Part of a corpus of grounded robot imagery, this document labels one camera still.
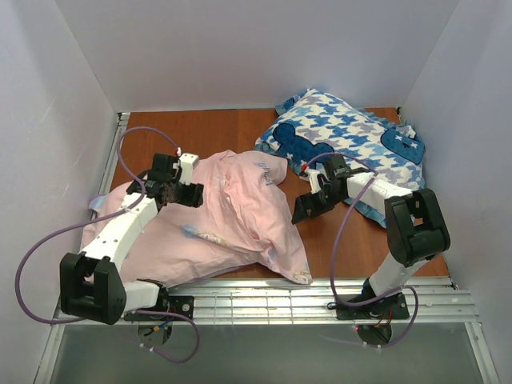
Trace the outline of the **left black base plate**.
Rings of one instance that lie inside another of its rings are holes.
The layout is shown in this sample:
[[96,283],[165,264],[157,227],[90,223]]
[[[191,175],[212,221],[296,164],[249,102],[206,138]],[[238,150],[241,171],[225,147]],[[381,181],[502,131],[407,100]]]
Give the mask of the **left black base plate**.
[[[145,308],[152,312],[172,312],[180,314],[189,319],[194,316],[194,296],[188,295],[164,295],[158,298],[157,303],[151,308]],[[165,315],[141,314],[140,310],[129,312],[123,319],[128,322],[164,322],[169,319]]]

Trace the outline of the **aluminium left side rail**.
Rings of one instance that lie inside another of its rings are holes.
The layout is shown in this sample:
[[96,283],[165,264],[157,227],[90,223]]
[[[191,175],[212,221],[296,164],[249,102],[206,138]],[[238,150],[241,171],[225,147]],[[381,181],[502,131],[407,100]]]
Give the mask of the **aluminium left side rail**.
[[130,120],[130,112],[121,112],[118,113],[117,117],[117,125],[114,131],[114,137],[112,141],[112,145],[110,148],[110,152],[108,154],[108,158],[106,160],[106,167],[102,174],[102,180],[99,186],[99,190],[96,196],[92,198],[92,201],[89,205],[89,210],[91,212],[91,217],[94,218],[96,216],[96,203],[101,202],[104,195],[108,194],[110,191],[110,187],[112,185],[112,181],[114,178],[115,169],[118,163],[118,154],[117,148],[119,144],[120,136],[126,131],[128,126],[128,122]]

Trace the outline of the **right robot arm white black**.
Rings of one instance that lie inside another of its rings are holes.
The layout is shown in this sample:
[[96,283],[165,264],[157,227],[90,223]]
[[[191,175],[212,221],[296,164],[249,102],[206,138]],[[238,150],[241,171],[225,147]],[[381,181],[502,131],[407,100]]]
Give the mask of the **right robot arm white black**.
[[450,235],[432,190],[396,186],[380,179],[376,169],[364,161],[351,168],[347,159],[346,154],[328,152],[302,165],[300,175],[308,180],[310,192],[296,197],[292,222],[316,218],[345,200],[351,201],[350,210],[362,202],[382,214],[388,255],[364,281],[358,296],[343,299],[336,294],[327,307],[338,319],[390,319],[394,309],[406,312],[402,292],[407,282],[449,249]]

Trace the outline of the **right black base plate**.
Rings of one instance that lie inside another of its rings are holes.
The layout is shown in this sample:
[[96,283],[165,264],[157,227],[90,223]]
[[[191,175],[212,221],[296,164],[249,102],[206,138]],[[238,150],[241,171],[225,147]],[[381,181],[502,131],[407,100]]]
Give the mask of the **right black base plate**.
[[336,302],[328,305],[336,312],[337,320],[407,320],[410,313],[405,296],[398,293],[366,306],[344,306]]

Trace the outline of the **pink pillowcase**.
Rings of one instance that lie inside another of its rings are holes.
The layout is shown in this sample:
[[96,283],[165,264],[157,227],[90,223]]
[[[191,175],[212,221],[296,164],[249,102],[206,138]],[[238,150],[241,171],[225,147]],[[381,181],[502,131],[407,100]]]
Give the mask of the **pink pillowcase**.
[[286,195],[287,162],[231,150],[203,159],[192,175],[204,186],[199,208],[169,204],[139,235],[122,264],[124,282],[177,286],[251,264],[308,285],[313,278]]

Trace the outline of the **blue white houndstooth pillow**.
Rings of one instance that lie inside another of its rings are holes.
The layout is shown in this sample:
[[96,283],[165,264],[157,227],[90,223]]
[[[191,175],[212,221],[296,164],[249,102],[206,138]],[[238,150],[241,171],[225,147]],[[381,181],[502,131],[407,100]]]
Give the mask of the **blue white houndstooth pillow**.
[[317,89],[307,89],[277,106],[278,118],[254,148],[287,160],[306,179],[305,167],[322,170],[331,153],[351,169],[368,166],[393,185],[424,187],[425,144],[412,126],[396,124]]

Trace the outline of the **aluminium front rail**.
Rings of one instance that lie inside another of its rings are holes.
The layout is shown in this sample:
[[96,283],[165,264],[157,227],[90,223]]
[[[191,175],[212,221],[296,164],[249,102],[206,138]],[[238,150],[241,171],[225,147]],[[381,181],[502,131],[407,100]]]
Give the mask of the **aluminium front rail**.
[[[418,293],[416,323],[478,322],[480,316],[467,290],[456,290],[444,277],[412,278]],[[194,297],[193,320],[198,325],[320,325],[336,322],[327,309],[334,300],[330,281],[309,286],[285,279],[213,278],[170,289],[172,295]]]

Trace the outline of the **aluminium rail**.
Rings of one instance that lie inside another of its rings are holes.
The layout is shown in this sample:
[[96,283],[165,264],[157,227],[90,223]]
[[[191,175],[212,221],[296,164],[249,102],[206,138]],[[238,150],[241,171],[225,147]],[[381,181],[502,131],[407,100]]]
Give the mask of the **aluminium rail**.
[[[456,290],[444,277],[412,278],[418,293],[416,323],[478,322],[480,316],[467,290]],[[170,289],[172,295],[194,297],[193,320],[198,325],[320,325],[336,322],[327,309],[334,300],[330,281],[309,286],[285,279],[213,278]]]
[[120,136],[126,131],[128,126],[128,122],[130,120],[130,112],[121,112],[118,113],[117,117],[117,125],[114,131],[114,137],[112,141],[112,145],[110,148],[110,152],[108,154],[108,158],[106,160],[106,167],[102,174],[102,180],[99,186],[99,190],[96,196],[92,198],[92,201],[89,205],[89,210],[91,212],[91,217],[94,218],[96,216],[96,203],[101,202],[104,195],[108,194],[110,191],[110,187],[112,185],[112,181],[114,178],[115,169],[118,163],[118,154],[117,148],[119,144]]

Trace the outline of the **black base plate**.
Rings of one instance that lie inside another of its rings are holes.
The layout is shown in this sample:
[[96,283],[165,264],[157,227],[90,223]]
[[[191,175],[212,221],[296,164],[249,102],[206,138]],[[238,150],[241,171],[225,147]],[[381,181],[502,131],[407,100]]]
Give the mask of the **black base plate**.
[[336,302],[328,305],[336,312],[337,320],[407,320],[410,313],[405,296],[398,293],[366,306],[344,306]]
[[[172,312],[180,314],[189,319],[194,316],[194,296],[188,295],[164,295],[158,298],[157,303],[151,308],[145,308],[152,312]],[[169,319],[165,315],[141,314],[140,310],[129,312],[123,319],[128,322],[164,322]]]

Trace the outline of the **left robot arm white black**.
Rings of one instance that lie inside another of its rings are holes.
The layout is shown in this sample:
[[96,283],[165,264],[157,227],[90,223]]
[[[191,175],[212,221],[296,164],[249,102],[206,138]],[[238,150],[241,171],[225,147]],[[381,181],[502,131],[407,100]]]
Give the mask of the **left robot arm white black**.
[[108,325],[139,310],[168,311],[163,285],[151,280],[123,282],[122,264],[147,224],[168,204],[198,208],[204,186],[192,181],[196,154],[155,154],[152,167],[127,187],[115,216],[78,254],[60,262],[60,307],[64,314]]

